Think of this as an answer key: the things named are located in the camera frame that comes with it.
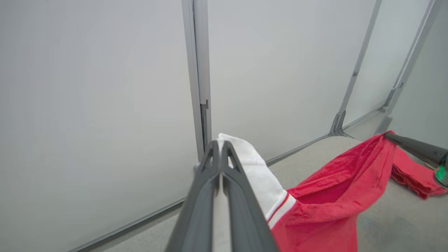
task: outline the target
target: white wall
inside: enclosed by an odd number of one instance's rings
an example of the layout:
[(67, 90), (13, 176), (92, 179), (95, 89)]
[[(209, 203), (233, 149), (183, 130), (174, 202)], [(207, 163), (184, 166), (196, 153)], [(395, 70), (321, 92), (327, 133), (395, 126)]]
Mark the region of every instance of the white wall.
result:
[(208, 2), (212, 133), (270, 159), (329, 133), (374, 0)]
[(180, 0), (0, 1), (0, 251), (65, 252), (185, 197)]
[(430, 0), (383, 0), (344, 125), (384, 105)]
[(392, 111), (399, 135), (448, 148), (448, 3), (435, 22)]

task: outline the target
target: folded red cloth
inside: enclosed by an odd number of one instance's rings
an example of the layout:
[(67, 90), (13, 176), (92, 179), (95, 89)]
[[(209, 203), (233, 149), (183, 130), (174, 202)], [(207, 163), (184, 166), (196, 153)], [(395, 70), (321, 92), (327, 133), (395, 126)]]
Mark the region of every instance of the folded red cloth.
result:
[(391, 177), (399, 184), (408, 186), (424, 200), (430, 195), (447, 192), (435, 182), (433, 170), (417, 164), (400, 148), (395, 151)]
[(282, 252), (358, 250), (356, 219), (385, 191), (395, 145), (376, 135), (288, 190), (295, 203), (272, 228)]

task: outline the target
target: red stripe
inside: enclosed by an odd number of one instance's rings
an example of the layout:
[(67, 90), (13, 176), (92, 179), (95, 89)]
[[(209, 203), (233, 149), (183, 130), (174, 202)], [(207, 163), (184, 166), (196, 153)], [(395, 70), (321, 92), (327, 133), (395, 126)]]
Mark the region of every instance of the red stripe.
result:
[(285, 198), (283, 199), (283, 202), (277, 207), (277, 209), (274, 211), (274, 213), (271, 215), (271, 217), (269, 217), (269, 220), (267, 222), (269, 222), (272, 219), (272, 217), (274, 217), (275, 213), (285, 204), (288, 197), (289, 197), (289, 193), (286, 194)]

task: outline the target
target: floor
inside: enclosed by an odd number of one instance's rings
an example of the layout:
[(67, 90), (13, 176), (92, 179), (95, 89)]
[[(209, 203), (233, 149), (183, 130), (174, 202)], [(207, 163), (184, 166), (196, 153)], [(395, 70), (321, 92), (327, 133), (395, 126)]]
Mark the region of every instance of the floor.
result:
[[(347, 128), (345, 132), (355, 139), (323, 139), (270, 168), (283, 187), (293, 187), (340, 153), (373, 136), (382, 115), (378, 111)], [(447, 209), (446, 199), (432, 197), (423, 201), (390, 181), (385, 194), (358, 218), (359, 251), (445, 251), (448, 248)], [(162, 252), (180, 210), (83, 252)]]

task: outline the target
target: green light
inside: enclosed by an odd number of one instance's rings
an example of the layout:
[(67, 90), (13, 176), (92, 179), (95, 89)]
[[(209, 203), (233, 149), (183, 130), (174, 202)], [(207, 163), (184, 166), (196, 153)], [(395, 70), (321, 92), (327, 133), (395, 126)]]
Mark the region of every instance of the green light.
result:
[(435, 177), (439, 181), (443, 181), (445, 177), (445, 167), (443, 165), (439, 166), (439, 169), (435, 172)]

